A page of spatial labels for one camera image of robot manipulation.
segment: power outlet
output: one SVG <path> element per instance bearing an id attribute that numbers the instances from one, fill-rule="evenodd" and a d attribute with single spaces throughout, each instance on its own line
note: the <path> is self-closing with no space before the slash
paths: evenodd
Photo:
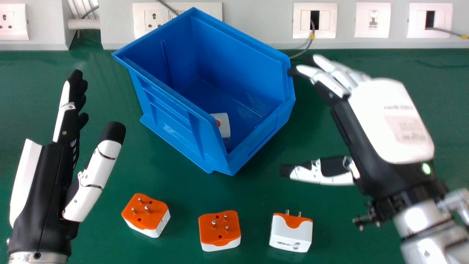
<path id="1" fill-rule="evenodd" d="M 293 38 L 309 39 L 314 22 L 315 38 L 334 39 L 337 3 L 293 3 Z"/>
<path id="2" fill-rule="evenodd" d="M 388 38 L 391 28 L 391 3 L 358 2 L 355 37 Z"/>
<path id="3" fill-rule="evenodd" d="M 26 4 L 0 4 L 0 40 L 29 40 Z"/>
<path id="4" fill-rule="evenodd" d="M 447 39 L 448 33 L 426 30 L 435 27 L 451 30 L 453 4 L 450 3 L 410 3 L 407 38 Z"/>
<path id="5" fill-rule="evenodd" d="M 221 2 L 165 2 L 171 8 L 176 10 L 178 14 L 196 7 L 207 14 L 223 21 L 222 3 Z M 164 23 L 175 18 L 175 15 L 166 7 L 158 2 L 151 3 L 134 3 L 134 35 L 135 38 L 151 32 L 160 27 Z"/>

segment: green table surface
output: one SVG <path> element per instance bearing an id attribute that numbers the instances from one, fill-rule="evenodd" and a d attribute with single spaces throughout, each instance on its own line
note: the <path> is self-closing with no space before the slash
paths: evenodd
<path id="1" fill-rule="evenodd" d="M 404 262 L 392 223 L 364 233 L 352 224 L 369 200 L 354 186 L 316 186 L 279 176 L 280 164 L 347 153 L 328 107 L 308 82 L 295 80 L 289 122 L 234 177 L 206 174 L 139 122 L 142 111 L 129 74 L 98 40 L 98 35 L 83 34 L 64 52 L 0 52 L 0 262 L 7 261 L 3 241 L 11 234 L 9 201 L 24 140 L 51 140 L 62 86 L 73 69 L 82 70 L 89 82 L 84 111 L 90 115 L 76 171 L 107 121 L 124 123 L 127 137 L 104 192 L 73 240 L 69 263 Z M 317 53 L 372 77 L 403 82 L 435 141 L 437 173 L 451 189 L 469 186 L 469 50 Z M 134 193 L 169 206 L 171 220 L 160 238 L 137 233 L 122 219 Z M 306 254 L 268 245 L 272 214 L 285 209 L 314 220 L 313 244 Z M 241 245 L 202 251 L 197 218 L 224 210 L 238 211 Z"/>

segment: blue storage container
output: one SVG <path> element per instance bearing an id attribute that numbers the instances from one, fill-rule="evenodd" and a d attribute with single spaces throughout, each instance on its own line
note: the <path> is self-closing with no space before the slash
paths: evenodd
<path id="1" fill-rule="evenodd" d="M 295 102 L 287 55 L 196 8 L 113 56 L 130 72 L 140 121 L 207 173 L 238 172 Z M 211 113 L 228 114 L 228 150 Z"/>

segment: robotic arm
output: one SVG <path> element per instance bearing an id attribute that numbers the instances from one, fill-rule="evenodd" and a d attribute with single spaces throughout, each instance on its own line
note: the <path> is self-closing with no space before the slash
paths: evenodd
<path id="1" fill-rule="evenodd" d="M 408 264 L 468 263 L 469 233 L 454 222 L 451 211 L 469 225 L 469 192 L 448 193 L 437 179 L 433 141 L 404 85 L 372 79 L 321 55 L 314 55 L 312 64 L 297 65 L 289 74 L 307 78 L 331 108 L 350 157 L 284 165 L 281 175 L 355 184 L 372 201 L 368 214 L 353 223 L 363 230 L 367 224 L 381 227 L 392 220 Z"/>
<path id="2" fill-rule="evenodd" d="M 75 70 L 62 90 L 52 143 L 26 140 L 10 202 L 9 264 L 67 263 L 71 240 L 99 198 L 119 155 L 125 126 L 110 122 L 85 169 L 72 181 L 80 154 L 80 130 L 88 83 Z"/>

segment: green indicator light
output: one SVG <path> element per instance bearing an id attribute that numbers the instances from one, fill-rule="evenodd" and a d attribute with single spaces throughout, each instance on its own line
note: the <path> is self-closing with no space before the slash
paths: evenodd
<path id="1" fill-rule="evenodd" d="M 422 171 L 423 171 L 426 175 L 430 175 L 430 173 L 431 173 L 430 165 L 428 165 L 427 163 L 423 163 L 423 164 L 422 164 Z"/>

